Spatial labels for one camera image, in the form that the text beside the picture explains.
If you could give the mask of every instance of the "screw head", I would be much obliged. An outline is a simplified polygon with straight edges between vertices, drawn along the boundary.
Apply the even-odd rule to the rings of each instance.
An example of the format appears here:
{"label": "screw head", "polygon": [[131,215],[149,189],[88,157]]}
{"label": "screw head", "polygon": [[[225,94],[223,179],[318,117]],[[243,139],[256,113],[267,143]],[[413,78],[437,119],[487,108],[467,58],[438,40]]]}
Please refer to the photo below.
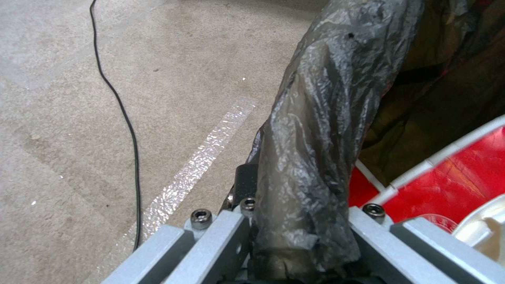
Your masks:
{"label": "screw head", "polygon": [[386,216],[386,211],[384,211],[384,208],[374,203],[369,203],[363,206],[363,212],[365,212],[368,216],[379,223],[381,223]]}
{"label": "screw head", "polygon": [[208,228],[212,223],[212,213],[205,209],[196,209],[191,213],[191,227],[193,229],[202,230]]}
{"label": "screw head", "polygon": [[228,196],[226,197],[226,202],[228,203],[228,206],[231,207],[233,205],[233,200],[234,200],[233,193],[229,193]]}
{"label": "screw head", "polygon": [[247,197],[240,201],[240,209],[242,211],[254,211],[256,199],[254,197]]}

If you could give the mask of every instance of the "clear tape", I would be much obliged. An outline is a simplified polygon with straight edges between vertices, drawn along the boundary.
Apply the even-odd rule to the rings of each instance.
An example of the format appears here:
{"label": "clear tape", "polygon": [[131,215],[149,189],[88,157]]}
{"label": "clear tape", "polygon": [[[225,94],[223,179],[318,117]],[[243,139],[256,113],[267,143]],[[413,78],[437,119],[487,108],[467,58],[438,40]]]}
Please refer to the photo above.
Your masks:
{"label": "clear tape", "polygon": [[[145,241],[158,228],[166,223],[180,203],[186,198],[198,180],[212,165],[212,162],[224,150],[237,129],[244,123],[253,111],[256,102],[250,98],[239,98],[223,117],[223,119],[207,135],[203,143],[175,174],[172,182],[151,202],[142,216],[142,240]],[[105,279],[133,248],[135,238],[134,223],[127,233],[118,240],[115,247],[107,255],[102,266],[97,266],[83,283],[98,283]]]}

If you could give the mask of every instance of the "dark fabric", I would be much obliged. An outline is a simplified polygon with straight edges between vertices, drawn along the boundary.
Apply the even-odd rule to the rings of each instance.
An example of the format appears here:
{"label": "dark fabric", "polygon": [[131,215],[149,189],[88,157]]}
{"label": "dark fabric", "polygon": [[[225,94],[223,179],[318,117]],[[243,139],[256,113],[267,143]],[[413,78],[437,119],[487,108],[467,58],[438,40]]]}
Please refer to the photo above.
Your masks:
{"label": "dark fabric", "polygon": [[426,1],[360,160],[384,184],[505,114],[505,1]]}

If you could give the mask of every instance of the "gray plastic bag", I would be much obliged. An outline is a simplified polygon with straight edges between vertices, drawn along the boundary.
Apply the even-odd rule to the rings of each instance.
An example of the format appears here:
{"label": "gray plastic bag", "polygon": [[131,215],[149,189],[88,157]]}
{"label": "gray plastic bag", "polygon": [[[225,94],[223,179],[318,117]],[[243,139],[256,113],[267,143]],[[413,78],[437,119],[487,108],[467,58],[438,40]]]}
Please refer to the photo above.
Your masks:
{"label": "gray plastic bag", "polygon": [[351,171],[422,12],[421,0],[332,0],[298,44],[247,160],[259,165],[257,278],[311,282],[359,258]]}

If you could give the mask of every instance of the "gray metal bar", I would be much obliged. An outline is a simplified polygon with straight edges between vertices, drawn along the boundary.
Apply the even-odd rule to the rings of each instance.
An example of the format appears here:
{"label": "gray metal bar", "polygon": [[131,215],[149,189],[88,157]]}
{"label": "gray metal bar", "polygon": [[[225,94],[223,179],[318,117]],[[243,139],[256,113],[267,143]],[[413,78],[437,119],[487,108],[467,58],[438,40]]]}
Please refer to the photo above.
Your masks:
{"label": "gray metal bar", "polygon": [[349,209],[349,222],[363,261],[386,283],[456,283],[358,207]]}
{"label": "gray metal bar", "polygon": [[223,210],[164,283],[234,280],[248,254],[249,221]]}
{"label": "gray metal bar", "polygon": [[163,225],[102,284],[160,283],[193,245],[193,233]]}
{"label": "gray metal bar", "polygon": [[505,269],[424,218],[391,232],[458,283],[505,283]]}

